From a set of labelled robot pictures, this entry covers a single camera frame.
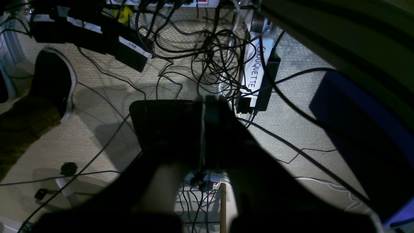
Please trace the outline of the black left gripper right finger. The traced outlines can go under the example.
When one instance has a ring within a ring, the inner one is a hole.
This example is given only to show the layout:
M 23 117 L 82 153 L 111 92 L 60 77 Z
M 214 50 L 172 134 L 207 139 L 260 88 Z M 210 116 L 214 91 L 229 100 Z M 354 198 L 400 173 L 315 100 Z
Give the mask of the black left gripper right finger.
M 303 187 L 266 152 L 226 99 L 204 99 L 205 165 L 227 172 L 238 216 L 231 233 L 375 233 L 366 215 L 341 211 Z

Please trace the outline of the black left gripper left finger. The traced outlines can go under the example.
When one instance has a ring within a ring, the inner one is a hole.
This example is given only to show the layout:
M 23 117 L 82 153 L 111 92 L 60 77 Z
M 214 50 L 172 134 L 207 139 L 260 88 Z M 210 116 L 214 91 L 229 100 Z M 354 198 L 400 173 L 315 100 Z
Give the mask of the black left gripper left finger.
M 182 232 L 173 215 L 179 185 L 199 165 L 202 104 L 135 101 L 129 107 L 141 152 L 108 187 L 72 209 L 43 215 L 34 233 Z

